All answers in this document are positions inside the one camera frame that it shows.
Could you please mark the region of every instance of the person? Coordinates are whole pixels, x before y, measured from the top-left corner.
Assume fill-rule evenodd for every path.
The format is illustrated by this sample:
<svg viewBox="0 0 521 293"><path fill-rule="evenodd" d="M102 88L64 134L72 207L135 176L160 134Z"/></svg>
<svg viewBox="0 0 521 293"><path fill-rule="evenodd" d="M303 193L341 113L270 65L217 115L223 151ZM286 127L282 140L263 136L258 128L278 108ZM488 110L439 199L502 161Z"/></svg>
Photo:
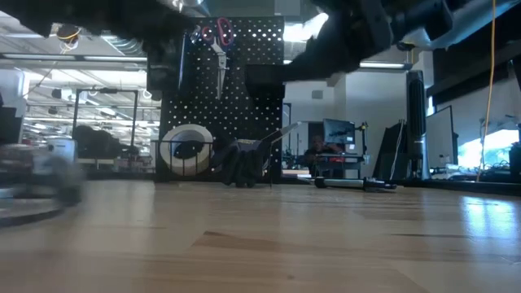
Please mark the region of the person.
<svg viewBox="0 0 521 293"><path fill-rule="evenodd" d="M309 174L312 177L318 175L317 172L317 155L320 154L336 154L344 150L335 144L325 144L320 135L313 137L313 146L304 153L306 167L309 168ZM334 178L343 178L344 172L342 170L333 170Z"/></svg>

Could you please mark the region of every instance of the scissors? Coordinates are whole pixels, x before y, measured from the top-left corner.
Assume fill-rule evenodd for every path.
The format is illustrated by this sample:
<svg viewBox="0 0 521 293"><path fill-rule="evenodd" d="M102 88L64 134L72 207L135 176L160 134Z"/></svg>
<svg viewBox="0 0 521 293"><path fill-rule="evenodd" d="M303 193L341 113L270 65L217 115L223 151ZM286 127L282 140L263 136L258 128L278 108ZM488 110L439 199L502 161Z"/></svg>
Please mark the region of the scissors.
<svg viewBox="0 0 521 293"><path fill-rule="evenodd" d="M234 27L231 22L221 17L217 19L217 31L212 27L204 27L201 30L202 38L207 42L217 54L219 60L217 74L217 98L221 98L223 85L225 83L226 70L226 52L234 44Z"/></svg>

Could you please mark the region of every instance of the black pegboard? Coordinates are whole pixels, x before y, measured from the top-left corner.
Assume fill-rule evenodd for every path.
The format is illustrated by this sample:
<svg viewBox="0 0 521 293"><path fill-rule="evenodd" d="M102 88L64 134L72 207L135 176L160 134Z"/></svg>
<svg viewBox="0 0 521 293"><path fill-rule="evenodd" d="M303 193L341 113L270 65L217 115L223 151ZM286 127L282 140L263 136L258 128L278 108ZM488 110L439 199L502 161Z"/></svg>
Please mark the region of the black pegboard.
<svg viewBox="0 0 521 293"><path fill-rule="evenodd" d="M284 88L266 90L252 97L244 85L246 64L283 64L284 19L229 18L234 27L234 44L227 51L221 98L217 99L217 55L199 39L186 47L180 90L163 94L160 138L184 124L206 127L217 141L262 139L282 128ZM216 27L216 18L196 19L199 26ZM281 143L273 147L270 173L276 181L282 171ZM168 168L158 165L158 173Z"/></svg>

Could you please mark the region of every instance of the desk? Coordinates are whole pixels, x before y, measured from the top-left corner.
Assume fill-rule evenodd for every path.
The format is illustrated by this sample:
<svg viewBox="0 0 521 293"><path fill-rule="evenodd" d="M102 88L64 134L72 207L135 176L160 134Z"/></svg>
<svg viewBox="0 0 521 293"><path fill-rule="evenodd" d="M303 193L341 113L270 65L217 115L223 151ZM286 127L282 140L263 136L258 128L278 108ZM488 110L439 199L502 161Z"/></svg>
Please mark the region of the desk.
<svg viewBox="0 0 521 293"><path fill-rule="evenodd" d="M357 170L357 179L360 179L361 163L364 158L359 155L345 155L345 154L321 154L317 155L317 171L318 176L326 170Z"/></svg>

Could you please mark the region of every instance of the tape roll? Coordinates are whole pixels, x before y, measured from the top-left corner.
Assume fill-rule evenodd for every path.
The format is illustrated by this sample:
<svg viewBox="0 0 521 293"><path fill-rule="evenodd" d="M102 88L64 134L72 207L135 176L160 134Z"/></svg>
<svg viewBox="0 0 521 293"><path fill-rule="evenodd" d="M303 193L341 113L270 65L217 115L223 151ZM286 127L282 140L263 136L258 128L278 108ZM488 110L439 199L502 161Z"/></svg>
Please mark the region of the tape roll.
<svg viewBox="0 0 521 293"><path fill-rule="evenodd" d="M173 156L181 142L204 142L203 149L189 159L178 159ZM160 146L160 154L163 161L172 172L182 176L194 176L208 169L213 143L212 134L201 125L181 125L168 131Z"/></svg>

